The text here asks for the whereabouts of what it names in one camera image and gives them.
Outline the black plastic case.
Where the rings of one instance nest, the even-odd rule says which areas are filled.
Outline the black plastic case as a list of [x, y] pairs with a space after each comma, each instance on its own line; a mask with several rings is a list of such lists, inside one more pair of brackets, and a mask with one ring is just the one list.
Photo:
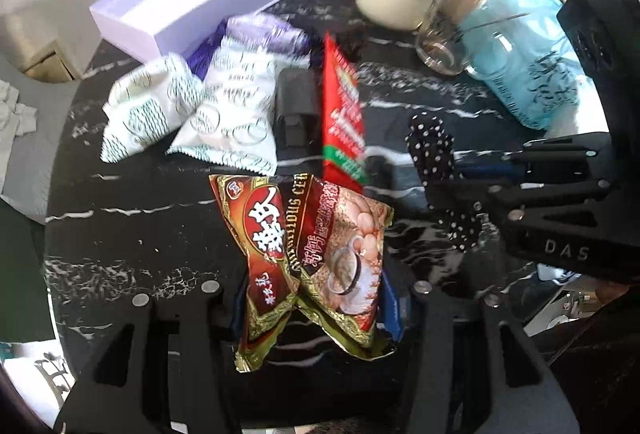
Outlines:
[[320, 98], [309, 69], [285, 68], [276, 83], [274, 136], [279, 148], [317, 145], [320, 139]]

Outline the red spicy snack packet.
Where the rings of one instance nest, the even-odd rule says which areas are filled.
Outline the red spicy snack packet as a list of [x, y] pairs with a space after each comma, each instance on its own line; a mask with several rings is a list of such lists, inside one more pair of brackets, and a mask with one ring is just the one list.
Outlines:
[[329, 33], [324, 37], [322, 145], [322, 177], [361, 194], [368, 176], [356, 70]]

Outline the purple knitted cloth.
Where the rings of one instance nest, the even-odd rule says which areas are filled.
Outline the purple knitted cloth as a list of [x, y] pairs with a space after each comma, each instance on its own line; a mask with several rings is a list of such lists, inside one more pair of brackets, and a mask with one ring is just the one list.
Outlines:
[[206, 77], [210, 63], [212, 62], [214, 53], [218, 50], [220, 43], [227, 31], [228, 19], [224, 18], [216, 27], [216, 30], [207, 38], [198, 44], [194, 52], [186, 58], [191, 72], [201, 81]]

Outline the white pastry-print snack packet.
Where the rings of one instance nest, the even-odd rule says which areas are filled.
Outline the white pastry-print snack packet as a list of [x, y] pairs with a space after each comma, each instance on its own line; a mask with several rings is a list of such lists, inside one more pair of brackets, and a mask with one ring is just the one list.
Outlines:
[[277, 169], [272, 110], [276, 57], [224, 38], [213, 54], [204, 95], [168, 154], [270, 176]]

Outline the grey cloth garment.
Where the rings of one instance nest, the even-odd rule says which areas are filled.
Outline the grey cloth garment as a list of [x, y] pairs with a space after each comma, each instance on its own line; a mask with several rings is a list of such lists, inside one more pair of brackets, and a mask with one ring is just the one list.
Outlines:
[[20, 91], [1, 81], [0, 92], [0, 188], [6, 180], [11, 151], [16, 136], [37, 131], [37, 109], [18, 101]]

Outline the lavender drawstring sachet pouch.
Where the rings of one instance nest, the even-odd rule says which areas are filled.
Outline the lavender drawstring sachet pouch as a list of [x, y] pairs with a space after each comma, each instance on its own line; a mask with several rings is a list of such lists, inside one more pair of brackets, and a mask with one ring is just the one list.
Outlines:
[[269, 53], [303, 56], [310, 51], [310, 39], [304, 30], [265, 12], [228, 18], [226, 35], [245, 46], [263, 48]]

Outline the brown cereal snack packet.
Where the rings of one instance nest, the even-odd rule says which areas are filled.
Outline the brown cereal snack packet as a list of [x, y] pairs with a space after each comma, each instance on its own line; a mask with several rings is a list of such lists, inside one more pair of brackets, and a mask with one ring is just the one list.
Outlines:
[[264, 364], [294, 312], [356, 358], [393, 353], [376, 325], [390, 206], [308, 173], [209, 183], [247, 262], [239, 371]]

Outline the white bread-print snack packet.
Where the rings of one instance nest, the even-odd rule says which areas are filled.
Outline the white bread-print snack packet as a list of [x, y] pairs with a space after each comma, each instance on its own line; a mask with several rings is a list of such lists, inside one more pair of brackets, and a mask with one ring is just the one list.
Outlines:
[[174, 53], [125, 74], [103, 106], [101, 160], [116, 163], [156, 144], [186, 122], [203, 95], [203, 82]]

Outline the grey bed mattress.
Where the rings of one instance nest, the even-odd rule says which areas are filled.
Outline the grey bed mattress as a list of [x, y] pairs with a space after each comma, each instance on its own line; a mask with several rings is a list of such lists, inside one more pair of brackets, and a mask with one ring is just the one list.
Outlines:
[[1, 199], [46, 221], [53, 162], [77, 81], [45, 83], [1, 61]]

